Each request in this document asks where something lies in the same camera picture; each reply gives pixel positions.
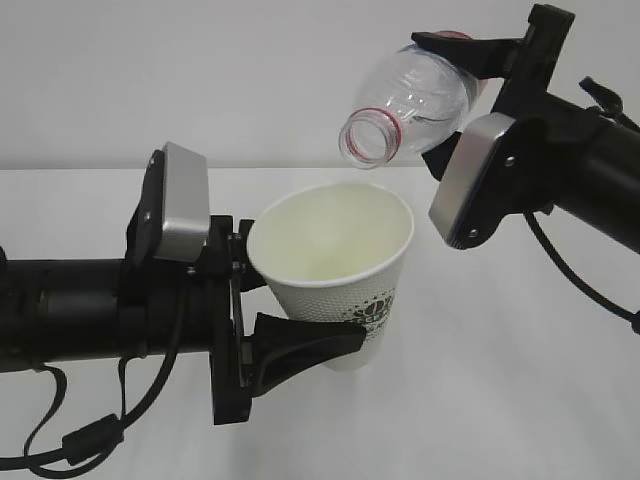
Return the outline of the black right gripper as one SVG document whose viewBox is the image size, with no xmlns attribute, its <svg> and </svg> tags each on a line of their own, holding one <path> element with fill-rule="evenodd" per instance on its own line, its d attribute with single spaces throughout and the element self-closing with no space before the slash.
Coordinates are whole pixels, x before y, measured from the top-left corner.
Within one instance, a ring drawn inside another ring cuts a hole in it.
<svg viewBox="0 0 640 480">
<path fill-rule="evenodd" d="M 411 40 L 479 80 L 506 78 L 492 111 L 521 119 L 550 116 L 559 103 L 548 87 L 575 14 L 550 4 L 535 4 L 522 39 L 473 39 L 462 35 L 414 32 Z M 454 132 L 421 154 L 431 176 L 441 181 L 461 137 Z"/>
</svg>

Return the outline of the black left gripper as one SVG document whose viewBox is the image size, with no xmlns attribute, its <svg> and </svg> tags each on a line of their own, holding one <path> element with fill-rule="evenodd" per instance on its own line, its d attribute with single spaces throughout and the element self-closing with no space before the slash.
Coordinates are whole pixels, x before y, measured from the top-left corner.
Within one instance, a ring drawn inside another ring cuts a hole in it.
<svg viewBox="0 0 640 480">
<path fill-rule="evenodd" d="M 188 270 L 194 300 L 207 326 L 213 423 L 249 419 L 252 396 L 260 397 L 326 361 L 358 352 L 366 337 L 353 322 L 305 322 L 259 313 L 245 336 L 241 292 L 266 281 L 248 256 L 254 220 L 212 215 L 203 250 Z"/>
</svg>

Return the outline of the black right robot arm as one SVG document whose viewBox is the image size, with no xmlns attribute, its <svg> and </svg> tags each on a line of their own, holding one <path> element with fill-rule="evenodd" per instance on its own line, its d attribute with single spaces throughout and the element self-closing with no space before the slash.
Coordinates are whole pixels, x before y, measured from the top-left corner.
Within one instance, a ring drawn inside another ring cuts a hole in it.
<svg viewBox="0 0 640 480">
<path fill-rule="evenodd" d="M 638 127 L 620 97 L 591 79 L 581 82 L 595 102 L 588 109 L 548 90 L 573 20 L 537 4 L 520 39 L 413 34 L 472 76 L 503 82 L 488 114 L 424 154 L 439 182 L 429 216 L 449 246 L 477 247 L 504 217 L 557 207 L 638 249 Z"/>
</svg>

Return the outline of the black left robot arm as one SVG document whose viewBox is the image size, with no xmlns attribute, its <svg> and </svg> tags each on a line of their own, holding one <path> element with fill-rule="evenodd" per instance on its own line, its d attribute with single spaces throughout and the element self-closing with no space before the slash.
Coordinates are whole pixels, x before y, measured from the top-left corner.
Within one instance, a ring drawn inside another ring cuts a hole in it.
<svg viewBox="0 0 640 480">
<path fill-rule="evenodd" d="M 258 314 L 244 331 L 241 296 L 264 285 L 247 255 L 249 220 L 210 219 L 193 265 L 131 257 L 6 260 L 1 264 L 1 369 L 56 361 L 164 353 L 180 294 L 187 309 L 179 348 L 207 352 L 213 420 L 245 422 L 252 401 L 291 377 L 361 349 L 353 322 L 297 321 Z"/>
</svg>

